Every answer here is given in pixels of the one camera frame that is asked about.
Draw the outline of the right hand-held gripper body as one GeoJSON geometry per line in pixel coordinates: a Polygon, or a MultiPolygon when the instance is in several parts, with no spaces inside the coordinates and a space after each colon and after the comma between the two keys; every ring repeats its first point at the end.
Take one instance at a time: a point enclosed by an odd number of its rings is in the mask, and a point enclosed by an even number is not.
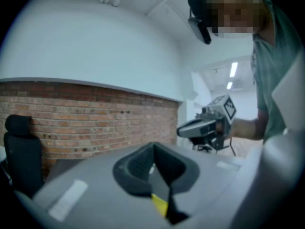
{"type": "Polygon", "coordinates": [[[231,130],[235,114],[236,107],[228,94],[216,97],[203,107],[202,112],[197,113],[195,118],[208,125],[203,127],[202,136],[195,138],[195,149],[218,152],[231,147],[231,144],[225,145],[224,141],[231,130]]]}

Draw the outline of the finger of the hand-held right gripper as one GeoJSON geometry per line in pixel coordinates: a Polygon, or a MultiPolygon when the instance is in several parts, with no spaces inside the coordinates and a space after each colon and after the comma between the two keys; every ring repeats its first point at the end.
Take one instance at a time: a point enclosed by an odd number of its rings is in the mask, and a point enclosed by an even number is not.
{"type": "Polygon", "coordinates": [[[182,138],[203,137],[216,132],[216,120],[193,119],[177,128],[177,135],[182,138]]]}

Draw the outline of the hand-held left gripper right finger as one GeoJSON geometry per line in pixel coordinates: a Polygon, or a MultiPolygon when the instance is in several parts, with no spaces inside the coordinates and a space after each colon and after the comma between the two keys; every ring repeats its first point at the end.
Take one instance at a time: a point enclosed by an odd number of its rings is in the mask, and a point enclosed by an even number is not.
{"type": "Polygon", "coordinates": [[[153,195],[162,216],[171,224],[177,224],[189,216],[179,211],[174,195],[187,192],[199,177],[199,167],[191,159],[182,156],[162,144],[153,145],[154,173],[153,195]]]}

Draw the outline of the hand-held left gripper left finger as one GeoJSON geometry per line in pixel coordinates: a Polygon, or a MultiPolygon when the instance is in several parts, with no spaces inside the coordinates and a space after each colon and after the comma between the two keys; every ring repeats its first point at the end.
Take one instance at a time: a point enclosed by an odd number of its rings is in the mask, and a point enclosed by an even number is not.
{"type": "Polygon", "coordinates": [[[150,170],[154,165],[154,142],[120,149],[112,168],[117,184],[129,195],[150,196],[150,170]]]}

